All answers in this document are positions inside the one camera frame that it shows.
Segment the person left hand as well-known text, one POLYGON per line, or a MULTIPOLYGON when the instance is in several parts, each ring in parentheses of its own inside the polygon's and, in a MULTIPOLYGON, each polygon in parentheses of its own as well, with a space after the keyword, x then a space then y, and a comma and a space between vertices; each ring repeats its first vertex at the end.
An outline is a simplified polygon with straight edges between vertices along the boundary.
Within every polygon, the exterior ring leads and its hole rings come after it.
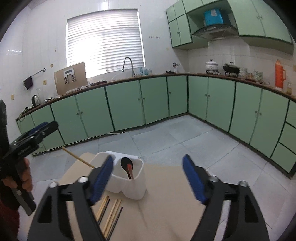
MULTIPOLYGON (((27 192, 31 192, 33 189, 33 183, 32 183, 32 176, 31 176, 31 169, 30 169, 30 161, 27 158, 23 159, 25 162, 25 170, 22 173, 22 187, 27 192)), ((13 180, 12 177, 6 177, 2 179, 2 182, 5 186, 8 186, 10 188, 17 188, 17 183, 13 180)))

